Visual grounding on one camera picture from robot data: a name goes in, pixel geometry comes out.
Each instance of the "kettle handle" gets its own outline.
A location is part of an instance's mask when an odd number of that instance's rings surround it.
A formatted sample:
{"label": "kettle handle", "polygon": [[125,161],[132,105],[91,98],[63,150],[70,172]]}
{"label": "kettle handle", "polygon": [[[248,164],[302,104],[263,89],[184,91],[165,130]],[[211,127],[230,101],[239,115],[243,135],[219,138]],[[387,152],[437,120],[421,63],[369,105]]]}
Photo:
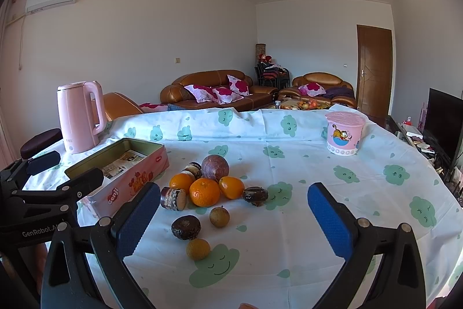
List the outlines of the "kettle handle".
{"label": "kettle handle", "polygon": [[107,122],[105,104],[103,103],[103,90],[97,81],[87,81],[85,82],[84,87],[89,93],[94,94],[95,96],[96,110],[98,112],[98,120],[100,121],[100,124],[93,128],[92,134],[97,135],[105,129]]}

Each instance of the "brown leather sofa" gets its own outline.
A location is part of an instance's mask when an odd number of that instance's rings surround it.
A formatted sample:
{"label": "brown leather sofa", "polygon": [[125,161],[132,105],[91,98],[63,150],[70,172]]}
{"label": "brown leather sofa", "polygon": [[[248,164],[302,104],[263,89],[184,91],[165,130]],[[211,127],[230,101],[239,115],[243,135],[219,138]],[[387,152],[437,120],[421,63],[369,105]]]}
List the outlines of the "brown leather sofa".
{"label": "brown leather sofa", "polygon": [[[194,96],[185,89],[186,85],[190,84],[204,85],[206,87],[226,87],[230,85],[227,75],[245,80],[249,85],[250,95],[230,104],[219,105],[213,102],[198,103]],[[277,92],[278,89],[274,87],[253,85],[252,79],[241,71],[217,70],[184,75],[165,87],[161,91],[160,97],[163,104],[175,104],[184,109],[235,108],[237,111],[250,111],[271,103]]]}
{"label": "brown leather sofa", "polygon": [[322,96],[310,97],[304,96],[300,93],[299,87],[301,85],[308,84],[310,82],[315,82],[320,84],[323,88],[331,87],[347,87],[353,90],[351,83],[348,83],[336,75],[329,74],[328,72],[310,72],[304,76],[298,76],[293,79],[293,86],[290,88],[285,88],[279,91],[278,99],[282,100],[285,97],[294,98],[296,100],[308,101],[310,99],[316,99],[319,103],[325,103],[329,106],[334,104],[341,104],[349,106],[349,108],[357,108],[357,100],[355,98],[346,97],[346,96],[336,96],[333,99],[324,98]]}

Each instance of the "orange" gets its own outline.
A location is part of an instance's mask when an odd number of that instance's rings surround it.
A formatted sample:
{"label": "orange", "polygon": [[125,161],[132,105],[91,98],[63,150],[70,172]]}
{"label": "orange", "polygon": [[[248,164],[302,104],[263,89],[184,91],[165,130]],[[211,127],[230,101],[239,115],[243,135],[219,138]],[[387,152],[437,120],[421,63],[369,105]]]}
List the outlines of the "orange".
{"label": "orange", "polygon": [[196,206],[210,207],[221,197],[221,190],[216,181],[200,178],[190,186],[190,199]]}
{"label": "orange", "polygon": [[238,199],[245,190],[245,185],[239,178],[225,176],[218,182],[218,187],[228,199]]}
{"label": "orange", "polygon": [[173,189],[183,189],[187,192],[190,190],[190,186],[194,179],[186,173],[179,173],[170,179],[169,187]]}

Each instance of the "television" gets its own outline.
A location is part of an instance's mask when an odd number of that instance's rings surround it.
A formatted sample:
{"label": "television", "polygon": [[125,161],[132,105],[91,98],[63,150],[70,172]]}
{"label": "television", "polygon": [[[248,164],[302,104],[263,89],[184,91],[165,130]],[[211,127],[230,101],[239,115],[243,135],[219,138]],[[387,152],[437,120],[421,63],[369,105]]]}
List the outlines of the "television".
{"label": "television", "polygon": [[449,169],[456,164],[462,132],[463,100],[430,88],[423,135]]}

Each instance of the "kettle lid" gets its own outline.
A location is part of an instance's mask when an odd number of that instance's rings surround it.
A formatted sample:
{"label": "kettle lid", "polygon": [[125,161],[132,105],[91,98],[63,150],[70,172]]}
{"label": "kettle lid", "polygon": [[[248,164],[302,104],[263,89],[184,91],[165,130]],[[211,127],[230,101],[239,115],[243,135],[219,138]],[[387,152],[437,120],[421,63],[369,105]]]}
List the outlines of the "kettle lid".
{"label": "kettle lid", "polygon": [[63,91],[65,89],[71,89],[71,88],[76,88],[76,87],[83,87],[83,85],[85,84],[86,82],[84,81],[80,81],[80,82],[77,82],[77,83],[71,83],[71,84],[65,84],[65,85],[60,85],[58,87],[58,90],[59,91]]}

